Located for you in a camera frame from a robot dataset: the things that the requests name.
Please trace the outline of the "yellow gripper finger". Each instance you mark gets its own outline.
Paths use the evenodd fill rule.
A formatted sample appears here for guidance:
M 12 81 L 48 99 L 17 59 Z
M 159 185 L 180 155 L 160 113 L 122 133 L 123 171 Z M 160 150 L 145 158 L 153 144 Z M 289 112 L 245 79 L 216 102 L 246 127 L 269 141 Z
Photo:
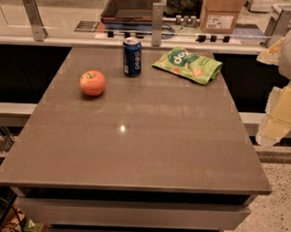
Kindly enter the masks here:
M 258 126 L 256 143 L 271 147 L 291 131 L 291 82 L 283 88 L 273 88 L 265 112 Z
M 279 54 L 281 53 L 282 43 L 284 38 L 280 38 L 273 45 L 271 45 L 267 50 L 263 51 L 256 57 L 258 62 L 277 66 L 279 63 Z

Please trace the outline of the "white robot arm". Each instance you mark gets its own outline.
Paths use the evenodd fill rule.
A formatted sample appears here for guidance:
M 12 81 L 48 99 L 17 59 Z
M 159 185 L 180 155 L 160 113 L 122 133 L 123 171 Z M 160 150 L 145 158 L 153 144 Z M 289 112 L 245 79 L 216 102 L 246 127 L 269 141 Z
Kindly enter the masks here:
M 265 116 L 260 121 L 256 143 L 271 147 L 291 131 L 291 29 L 259 54 L 257 61 L 278 66 L 279 73 L 289 79 L 283 88 L 275 87 L 268 97 Z

